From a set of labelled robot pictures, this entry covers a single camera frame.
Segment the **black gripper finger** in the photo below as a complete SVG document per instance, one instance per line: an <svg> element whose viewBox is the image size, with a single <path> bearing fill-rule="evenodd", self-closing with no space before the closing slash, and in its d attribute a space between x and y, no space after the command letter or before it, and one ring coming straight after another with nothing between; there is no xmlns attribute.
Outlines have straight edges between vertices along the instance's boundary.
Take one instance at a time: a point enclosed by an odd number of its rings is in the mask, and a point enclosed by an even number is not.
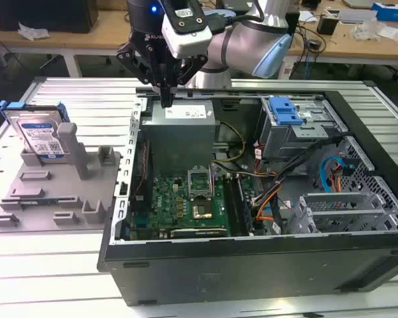
<svg viewBox="0 0 398 318"><path fill-rule="evenodd" d="M182 59L170 56L167 64L167 107L172 106L177 87L188 83L207 61L206 55Z"/></svg>
<svg viewBox="0 0 398 318"><path fill-rule="evenodd" d="M136 48L132 42L127 42L118 49L116 57L141 83L154 87L160 94L161 107L168 107L163 67L159 63L158 50L152 44L141 44Z"/></svg>

